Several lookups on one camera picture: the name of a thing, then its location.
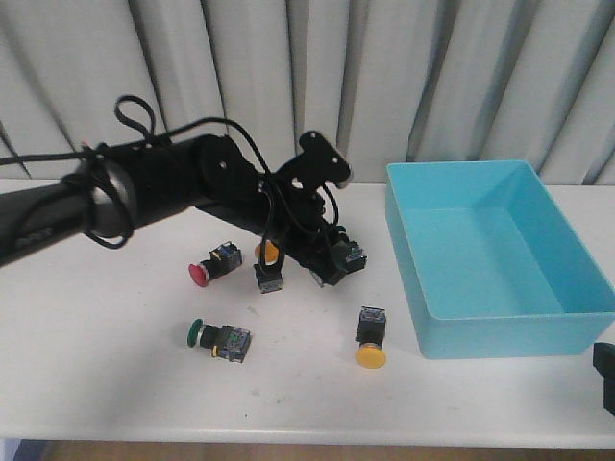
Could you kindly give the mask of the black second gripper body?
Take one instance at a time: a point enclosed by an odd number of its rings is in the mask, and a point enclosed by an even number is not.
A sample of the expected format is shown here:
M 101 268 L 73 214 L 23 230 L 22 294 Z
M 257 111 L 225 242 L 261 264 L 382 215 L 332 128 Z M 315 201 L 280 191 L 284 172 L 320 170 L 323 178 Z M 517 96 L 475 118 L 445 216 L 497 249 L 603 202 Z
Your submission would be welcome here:
M 603 408 L 615 415 L 615 352 L 614 345 L 598 342 L 593 347 L 593 366 L 603 379 Z

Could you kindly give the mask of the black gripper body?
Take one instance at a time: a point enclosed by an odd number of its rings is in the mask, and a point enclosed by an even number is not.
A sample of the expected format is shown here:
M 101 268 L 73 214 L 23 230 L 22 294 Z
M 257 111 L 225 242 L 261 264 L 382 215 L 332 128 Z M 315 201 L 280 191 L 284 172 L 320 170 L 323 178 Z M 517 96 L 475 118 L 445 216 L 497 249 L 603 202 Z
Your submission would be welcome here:
M 336 183 L 334 160 L 290 160 L 273 171 L 263 166 L 265 190 L 273 195 L 273 224 L 267 236 L 285 250 L 328 250 L 336 222 L 324 217 L 325 199 Z

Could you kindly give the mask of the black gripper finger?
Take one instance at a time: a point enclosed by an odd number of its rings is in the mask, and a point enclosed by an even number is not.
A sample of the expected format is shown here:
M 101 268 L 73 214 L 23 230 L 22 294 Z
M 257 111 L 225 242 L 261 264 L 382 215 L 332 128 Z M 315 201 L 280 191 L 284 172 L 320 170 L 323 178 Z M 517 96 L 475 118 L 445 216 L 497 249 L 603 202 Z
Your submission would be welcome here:
M 284 260 L 283 247 L 265 233 L 258 244 L 258 266 L 260 269 L 267 275 L 281 273 Z
M 333 244 L 326 230 L 321 230 L 311 261 L 311 272 L 318 283 L 339 283 L 348 274 L 346 255 L 349 247 L 344 240 Z

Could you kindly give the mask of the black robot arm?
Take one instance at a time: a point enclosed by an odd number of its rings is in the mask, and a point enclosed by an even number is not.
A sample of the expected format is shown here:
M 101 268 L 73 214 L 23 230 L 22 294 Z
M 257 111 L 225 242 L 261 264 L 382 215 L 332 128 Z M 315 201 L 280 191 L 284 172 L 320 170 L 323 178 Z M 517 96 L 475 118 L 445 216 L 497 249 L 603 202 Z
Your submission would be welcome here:
M 325 218 L 349 164 L 319 133 L 271 172 L 226 136 L 79 154 L 52 186 L 1 198 L 1 260 L 76 233 L 119 248 L 141 227 L 196 207 L 258 235 L 263 292 L 282 287 L 287 258 L 335 285 L 367 257 Z M 603 405 L 614 407 L 614 291 L 534 170 L 521 160 L 392 163 L 385 218 L 419 349 L 429 359 L 593 353 Z

